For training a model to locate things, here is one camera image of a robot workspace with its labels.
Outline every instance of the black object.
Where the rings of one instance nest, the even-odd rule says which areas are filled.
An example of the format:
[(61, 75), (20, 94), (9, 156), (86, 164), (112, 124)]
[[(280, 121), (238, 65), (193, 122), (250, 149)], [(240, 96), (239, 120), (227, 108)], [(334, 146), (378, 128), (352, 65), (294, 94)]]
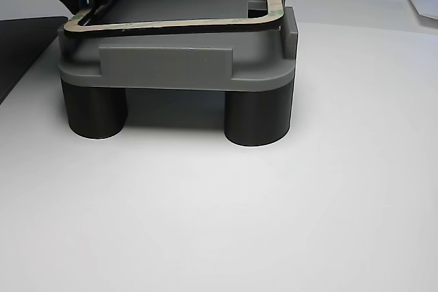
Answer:
[(102, 139), (119, 133), (128, 115), (124, 88), (79, 87), (61, 79), (68, 124), (78, 135)]
[(0, 104), (66, 21), (66, 17), (0, 21)]
[(294, 80), (267, 92), (225, 94), (226, 137), (243, 146), (271, 144), (289, 131)]
[[(124, 88), (79, 87), (62, 81), (68, 124), (78, 135), (103, 139), (119, 133), (128, 115)], [(226, 92), (226, 137), (242, 146), (260, 146), (289, 131), (294, 80), (266, 92)]]

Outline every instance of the white desk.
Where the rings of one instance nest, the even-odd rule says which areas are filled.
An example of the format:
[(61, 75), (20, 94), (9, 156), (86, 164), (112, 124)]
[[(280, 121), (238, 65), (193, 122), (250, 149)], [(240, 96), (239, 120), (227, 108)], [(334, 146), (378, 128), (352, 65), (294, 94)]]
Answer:
[(120, 134), (76, 136), (52, 44), (0, 106), (0, 291), (437, 291), (436, 31), (294, 1), (292, 127), (259, 148), (221, 93), (130, 92)]

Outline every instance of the gray plastic stand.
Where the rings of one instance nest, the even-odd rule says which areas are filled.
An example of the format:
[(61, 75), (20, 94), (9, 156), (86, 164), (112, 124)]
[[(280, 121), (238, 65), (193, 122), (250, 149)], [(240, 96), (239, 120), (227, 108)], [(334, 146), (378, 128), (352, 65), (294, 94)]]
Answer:
[[(118, 0), (99, 24), (254, 17), (265, 15), (266, 8), (266, 0)], [(97, 92), (98, 88), (222, 90), (243, 92), (238, 96), (248, 92), (248, 96), (259, 98), (263, 92), (284, 90), (288, 86), (286, 89), (289, 88), (290, 92), (283, 93), (290, 94), (290, 100), (286, 102), (289, 105), (279, 114), (287, 116), (287, 121), (281, 120), (282, 128), (279, 131), (270, 133), (269, 129), (265, 129), (260, 132), (264, 137), (255, 136), (250, 140), (244, 137), (246, 132), (242, 131), (244, 142), (240, 141), (242, 138), (238, 137), (239, 134), (230, 138), (233, 134), (227, 133), (227, 137), (234, 139), (232, 141), (236, 144), (269, 144), (281, 138), (289, 129), (297, 42), (298, 30), (292, 8), (285, 8), (279, 30), (95, 38), (81, 42), (65, 38), (61, 31), (63, 57), (60, 71), (64, 95), (71, 85), (94, 88)], [(81, 133), (78, 132), (74, 121), (85, 119), (83, 116), (76, 118), (75, 114), (70, 113), (68, 103), (75, 103), (76, 92), (67, 93), (70, 95), (70, 100), (66, 100), (68, 117), (74, 131), (91, 138), (108, 137), (118, 132), (116, 129), (114, 133), (108, 131), (104, 135), (87, 134), (83, 122)], [(234, 96), (227, 99), (229, 106), (231, 99), (240, 98)], [(279, 107), (275, 102), (271, 106), (273, 109), (268, 112), (275, 112)], [(86, 120), (90, 121), (93, 115), (88, 113)], [(227, 113), (225, 115), (227, 132), (227, 127), (235, 125), (230, 125)], [(264, 120), (261, 112), (260, 115), (249, 120), (255, 120), (253, 124), (260, 126), (260, 120)]]

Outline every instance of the cylindrical foot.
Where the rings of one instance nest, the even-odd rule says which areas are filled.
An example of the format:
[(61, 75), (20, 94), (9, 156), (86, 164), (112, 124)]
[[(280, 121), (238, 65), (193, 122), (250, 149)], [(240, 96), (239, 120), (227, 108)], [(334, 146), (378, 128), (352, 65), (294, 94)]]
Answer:
[(271, 144), (289, 131), (294, 80), (267, 92), (227, 92), (225, 135), (243, 146)]
[(101, 139), (122, 130), (128, 114), (124, 88), (79, 87), (62, 81), (68, 124), (78, 135)]

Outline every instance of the rectangular frame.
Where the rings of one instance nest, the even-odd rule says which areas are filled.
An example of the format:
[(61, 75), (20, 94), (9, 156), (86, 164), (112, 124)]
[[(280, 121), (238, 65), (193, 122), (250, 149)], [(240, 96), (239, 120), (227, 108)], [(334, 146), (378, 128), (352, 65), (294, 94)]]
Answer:
[(87, 25), (92, 19), (103, 15), (114, 2), (115, 0), (109, 0), (108, 3), (99, 8), (86, 8), (79, 11), (65, 24), (64, 32), (66, 36), (69, 38), (104, 38), (148, 34), (258, 31), (271, 27), (271, 23), (275, 23), (284, 15), (282, 0), (267, 0), (267, 15), (257, 18), (217, 18)]

